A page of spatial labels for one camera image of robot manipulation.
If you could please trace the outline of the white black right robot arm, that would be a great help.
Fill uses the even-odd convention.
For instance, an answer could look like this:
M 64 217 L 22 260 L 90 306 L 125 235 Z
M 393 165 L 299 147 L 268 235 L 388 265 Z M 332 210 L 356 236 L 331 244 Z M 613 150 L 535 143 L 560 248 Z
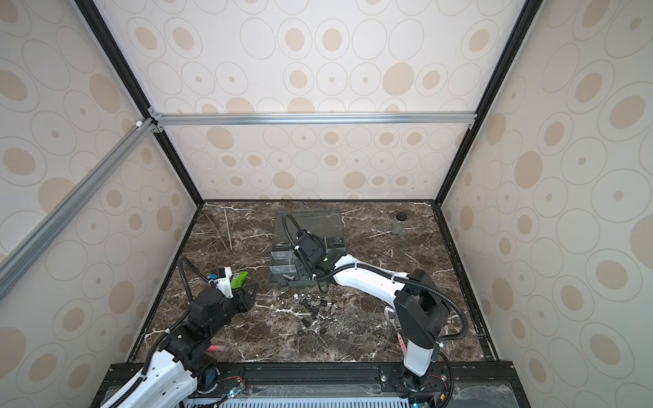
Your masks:
M 391 307 L 405 335 L 404 381 L 421 384 L 443 343 L 465 338 L 469 322 L 461 307 L 443 294 L 423 270 L 384 270 L 364 263 L 300 226 L 283 214 L 282 228 L 292 253 L 318 285 L 350 287 Z

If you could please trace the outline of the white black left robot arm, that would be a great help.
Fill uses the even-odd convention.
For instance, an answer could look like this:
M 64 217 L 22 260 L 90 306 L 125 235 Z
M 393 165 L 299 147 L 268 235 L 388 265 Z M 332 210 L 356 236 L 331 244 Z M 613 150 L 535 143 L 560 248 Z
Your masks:
M 253 309 L 259 284 L 233 287 L 231 268 L 204 275 L 185 257 L 176 269 L 188 297 L 188 308 L 148 351 L 134 376 L 103 403 L 105 407 L 179 407 L 196 392 L 208 393 L 219 383 L 219 368 L 207 354 L 214 335 L 238 314 Z

